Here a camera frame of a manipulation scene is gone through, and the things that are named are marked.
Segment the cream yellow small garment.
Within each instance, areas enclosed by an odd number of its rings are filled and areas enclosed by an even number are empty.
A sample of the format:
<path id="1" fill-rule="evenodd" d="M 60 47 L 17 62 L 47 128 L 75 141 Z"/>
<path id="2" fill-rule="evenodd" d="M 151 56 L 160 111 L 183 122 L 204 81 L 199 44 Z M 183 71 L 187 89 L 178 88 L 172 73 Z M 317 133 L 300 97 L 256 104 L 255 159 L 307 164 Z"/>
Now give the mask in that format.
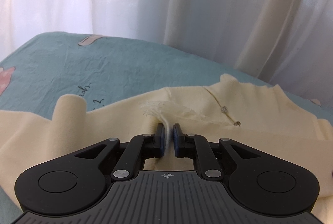
<path id="1" fill-rule="evenodd" d="M 1 187 L 13 198 L 26 169 L 109 137 L 122 142 L 166 128 L 165 154 L 150 160 L 155 170 L 188 169 L 176 160 L 171 129 L 215 142 L 231 138 L 311 171 L 320 197 L 332 195 L 332 126 L 293 103 L 279 86 L 255 86 L 224 74 L 211 86 L 162 88 L 94 111 L 77 95 L 61 96 L 52 119 L 30 112 L 1 111 Z"/>

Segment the white sheer curtain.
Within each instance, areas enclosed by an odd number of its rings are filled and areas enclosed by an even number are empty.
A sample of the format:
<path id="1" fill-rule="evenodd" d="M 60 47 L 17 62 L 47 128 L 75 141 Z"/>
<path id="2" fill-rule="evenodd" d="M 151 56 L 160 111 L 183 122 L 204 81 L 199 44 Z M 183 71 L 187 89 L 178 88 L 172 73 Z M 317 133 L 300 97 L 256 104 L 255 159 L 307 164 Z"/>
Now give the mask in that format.
<path id="1" fill-rule="evenodd" d="M 51 31 L 168 45 L 332 106 L 332 0 L 1 0 L 1 57 Z"/>

